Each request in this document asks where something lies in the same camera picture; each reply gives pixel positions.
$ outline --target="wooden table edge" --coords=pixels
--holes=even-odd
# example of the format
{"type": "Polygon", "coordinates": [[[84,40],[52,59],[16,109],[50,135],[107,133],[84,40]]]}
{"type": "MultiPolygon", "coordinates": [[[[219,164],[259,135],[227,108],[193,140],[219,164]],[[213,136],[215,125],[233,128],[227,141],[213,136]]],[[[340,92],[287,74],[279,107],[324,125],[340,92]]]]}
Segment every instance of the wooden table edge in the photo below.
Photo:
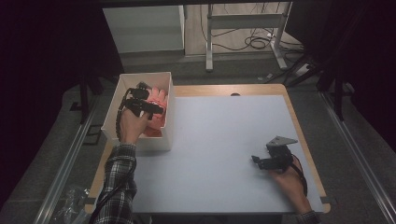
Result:
{"type": "MultiPolygon", "coordinates": [[[[300,144],[303,148],[308,165],[311,169],[312,176],[320,197],[326,197],[326,192],[320,181],[318,170],[312,159],[311,152],[309,151],[308,144],[305,141],[303,130],[301,129],[300,123],[297,120],[297,116],[291,104],[288,92],[282,84],[246,84],[246,85],[190,85],[190,86],[174,86],[175,96],[229,96],[232,93],[239,93],[241,95],[282,95],[285,99],[285,103],[290,112],[291,119],[294,124],[294,128],[297,132],[300,144]]],[[[98,169],[95,174],[95,178],[92,181],[92,187],[90,190],[89,198],[96,198],[99,195],[100,185],[104,180],[104,167],[108,156],[111,153],[111,142],[108,141],[105,146],[104,153],[101,161],[99,162],[98,169]]],[[[85,211],[91,213],[93,209],[92,204],[85,205],[85,211]]],[[[323,213],[329,213],[331,206],[329,203],[323,204],[323,213]]]]}

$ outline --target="white box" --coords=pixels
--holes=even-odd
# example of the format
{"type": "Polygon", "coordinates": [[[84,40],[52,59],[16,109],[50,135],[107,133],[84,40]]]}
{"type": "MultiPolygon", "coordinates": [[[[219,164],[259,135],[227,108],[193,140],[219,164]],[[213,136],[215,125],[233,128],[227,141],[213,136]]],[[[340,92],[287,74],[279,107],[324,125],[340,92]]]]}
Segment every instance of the white box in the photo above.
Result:
{"type": "Polygon", "coordinates": [[[116,134],[116,117],[122,97],[129,88],[136,88],[136,85],[141,81],[145,82],[150,87],[157,87],[160,90],[165,90],[168,93],[168,102],[165,114],[165,124],[161,127],[162,137],[147,137],[144,134],[141,134],[137,141],[137,150],[170,150],[173,139],[175,96],[172,75],[169,72],[121,74],[113,99],[111,100],[110,108],[107,111],[102,131],[105,133],[107,140],[112,142],[113,146],[120,143],[116,134]]]}

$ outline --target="aluminum rail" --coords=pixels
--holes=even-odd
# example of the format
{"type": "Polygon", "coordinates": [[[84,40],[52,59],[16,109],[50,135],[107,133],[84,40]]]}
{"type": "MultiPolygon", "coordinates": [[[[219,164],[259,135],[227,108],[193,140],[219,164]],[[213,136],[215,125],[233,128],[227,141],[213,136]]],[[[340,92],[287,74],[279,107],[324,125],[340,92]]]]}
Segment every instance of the aluminum rail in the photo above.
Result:
{"type": "Polygon", "coordinates": [[[363,176],[368,188],[373,193],[373,196],[375,197],[379,208],[381,209],[388,223],[395,224],[396,209],[389,195],[384,190],[384,187],[379,182],[379,180],[376,178],[375,173],[373,172],[369,163],[361,153],[361,149],[359,148],[356,141],[353,139],[351,133],[349,132],[349,129],[347,128],[345,123],[341,121],[335,114],[330,96],[325,92],[320,92],[319,95],[325,102],[332,120],[336,124],[338,131],[346,142],[349,153],[352,159],[355,161],[356,165],[358,166],[358,169],[361,172],[361,175],[363,176]]]}
{"type": "Polygon", "coordinates": [[[100,96],[94,95],[92,97],[92,102],[90,106],[91,112],[88,115],[86,122],[84,124],[81,124],[78,128],[76,137],[74,138],[72,145],[70,146],[66,156],[64,157],[64,161],[62,162],[62,165],[59,168],[59,171],[55,176],[52,185],[49,188],[44,202],[41,204],[41,207],[38,210],[34,223],[47,224],[50,222],[53,210],[55,209],[55,206],[62,194],[64,184],[69,177],[70,171],[73,168],[74,162],[84,141],[85,135],[87,134],[87,131],[91,125],[92,118],[98,105],[99,99],[100,96]]]}

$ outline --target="plaid shirt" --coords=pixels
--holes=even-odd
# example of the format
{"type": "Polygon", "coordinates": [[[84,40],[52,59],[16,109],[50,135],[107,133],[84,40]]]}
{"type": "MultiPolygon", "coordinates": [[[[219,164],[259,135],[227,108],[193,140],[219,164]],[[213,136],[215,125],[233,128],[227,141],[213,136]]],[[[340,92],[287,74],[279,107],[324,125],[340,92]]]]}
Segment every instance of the plaid shirt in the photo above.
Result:
{"type": "MultiPolygon", "coordinates": [[[[107,196],[118,186],[130,169],[132,176],[122,188],[111,197],[101,209],[94,221],[96,224],[105,223],[133,223],[132,200],[136,195],[136,184],[134,183],[134,168],[136,167],[135,145],[119,145],[113,148],[105,166],[105,184],[98,202],[107,196]]],[[[319,219],[314,211],[296,216],[299,224],[318,224],[319,219]]]]}

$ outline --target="white table surface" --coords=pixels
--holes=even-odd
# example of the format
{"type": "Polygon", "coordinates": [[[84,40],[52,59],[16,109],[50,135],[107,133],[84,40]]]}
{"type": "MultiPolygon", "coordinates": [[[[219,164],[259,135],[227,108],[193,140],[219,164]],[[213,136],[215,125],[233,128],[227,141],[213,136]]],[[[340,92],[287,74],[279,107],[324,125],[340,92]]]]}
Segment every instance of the white table surface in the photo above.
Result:
{"type": "MultiPolygon", "coordinates": [[[[276,214],[293,208],[251,155],[268,158],[275,136],[298,139],[281,95],[177,97],[171,151],[138,152],[134,212],[151,214],[276,214]]],[[[300,143],[308,200],[323,212],[300,143]]]]}

